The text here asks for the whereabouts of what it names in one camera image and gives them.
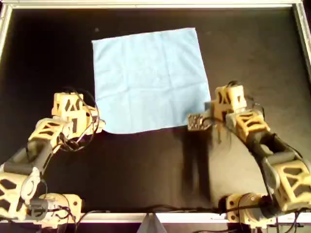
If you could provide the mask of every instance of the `aluminum frame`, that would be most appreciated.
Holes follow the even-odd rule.
[[[0,14],[0,59],[13,10],[96,8],[277,8],[292,7],[311,83],[311,34],[302,0],[3,0]],[[92,213],[82,222],[141,223],[145,213]],[[225,214],[157,213],[162,223],[228,223]],[[281,216],[279,223],[292,223],[294,214]],[[311,223],[311,213],[301,213],[298,223]]]

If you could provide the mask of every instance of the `light blue towel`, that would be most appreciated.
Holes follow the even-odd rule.
[[[194,28],[92,41],[95,98],[110,133],[187,124],[210,101]]]

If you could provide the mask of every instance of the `black table surface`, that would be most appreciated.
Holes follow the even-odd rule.
[[[217,86],[240,81],[271,128],[311,159],[311,96],[291,9],[96,9],[13,11],[0,64],[0,162],[51,116],[55,92],[94,93],[91,40],[184,27],[197,30],[212,98]],[[57,153],[44,179],[49,192],[82,197],[84,211],[210,207],[230,193],[264,192],[235,136],[222,133],[217,144],[185,127],[100,133],[84,151]]]

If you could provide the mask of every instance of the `black cable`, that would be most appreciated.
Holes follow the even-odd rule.
[[[48,194],[48,184],[46,183],[46,181],[44,179],[41,179],[40,183],[43,183],[45,185],[45,194],[44,194],[44,198],[43,198],[43,199],[45,199],[47,197],[47,194]]]
[[[76,217],[71,213],[70,203],[69,203],[68,198],[67,198],[65,195],[63,195],[63,194],[61,194],[61,195],[66,199],[67,204],[68,204],[68,208],[69,208],[69,212],[68,212],[67,216],[65,216],[65,218],[67,218],[67,223],[66,223],[65,229],[64,229],[64,231],[63,231],[63,233],[65,233],[66,230],[67,230],[67,227],[68,227],[69,216],[71,216],[71,218],[72,218],[72,220],[73,220],[75,226],[76,226],[77,223],[76,223]]]
[[[203,230],[203,231],[195,231],[193,233],[225,233],[225,232],[236,232],[237,229],[228,229],[228,230],[219,230],[219,231],[213,231],[213,230]]]
[[[298,212],[295,213],[295,219],[294,219],[294,221],[293,221],[291,227],[290,227],[285,233],[289,233],[289,232],[293,229],[294,226],[295,226],[295,231],[297,230],[297,229],[296,229],[296,228],[297,228],[296,223],[297,223],[297,219],[298,219],[298,217],[299,217],[299,215],[300,215],[301,212],[302,212],[302,210],[300,210],[300,211],[298,211]]]
[[[96,108],[96,111],[97,111],[97,117],[96,117],[95,120],[94,120],[94,117],[93,117],[93,115],[92,115],[92,113],[91,113],[90,108],[89,108],[88,105],[85,103],[85,101],[80,97],[80,95],[79,95],[79,93],[76,91],[76,89],[74,89],[74,88],[72,88],[72,87],[66,87],[65,89],[68,89],[68,90],[72,91],[73,93],[75,93],[75,95],[78,97],[79,101],[81,101],[81,102],[83,103],[83,105],[87,108],[88,113],[90,114],[91,119],[92,119],[92,123],[91,123],[90,125],[88,125],[87,128],[86,128],[86,129],[82,132],[82,134],[80,135],[80,137],[81,137],[81,136],[85,133],[85,131],[86,131],[90,126],[93,127],[93,133],[92,133],[91,138],[88,140],[88,143],[87,143],[86,145],[80,146],[80,147],[77,148],[77,149],[73,149],[73,148],[71,148],[71,147],[67,144],[66,141],[64,141],[64,144],[69,148],[69,151],[79,151],[79,150],[82,150],[82,149],[84,149],[85,147],[87,147],[87,146],[92,142],[92,140],[93,140],[93,138],[94,138],[94,135],[95,135],[95,133],[96,133],[96,131],[98,130],[98,127],[99,127],[99,123],[100,123],[100,112],[99,112],[99,108],[98,108],[98,106],[97,106],[97,103],[96,103],[94,97],[92,96],[92,94],[91,94],[89,91],[83,90],[83,89],[80,89],[80,88],[79,88],[79,90],[83,90],[82,92],[87,93],[87,94],[90,96],[90,98],[93,100],[94,105],[95,105],[95,108]],[[68,141],[68,142],[71,142],[71,143],[76,143],[73,139],[68,139],[67,141]]]
[[[81,218],[76,223],[76,227],[74,230],[75,233],[77,232],[78,227],[79,227],[81,221],[83,220],[83,218],[85,218],[88,214],[92,214],[92,213],[102,213],[102,211],[101,210],[91,210],[91,211],[86,212],[84,215],[82,215]]]
[[[278,222],[278,217],[276,217],[276,233],[280,233],[280,224]]]

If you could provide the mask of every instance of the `robotic arm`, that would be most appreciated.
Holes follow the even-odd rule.
[[[99,120],[97,109],[86,105],[83,95],[76,93],[56,93],[52,115],[53,118],[38,121],[27,146],[0,166],[0,216],[4,218],[33,220],[51,227],[80,218],[82,201],[77,195],[34,198],[34,194],[60,147],[74,150],[84,135],[101,132],[105,123]]]
[[[247,109],[243,86],[230,82],[216,88],[216,100],[203,114],[191,114],[188,130],[206,130],[211,120],[223,122],[249,149],[257,161],[268,196],[248,193],[226,198],[226,208],[258,205],[260,208],[231,211],[229,221],[249,224],[251,228],[275,223],[273,217],[311,208],[311,164],[283,142],[256,109]]]

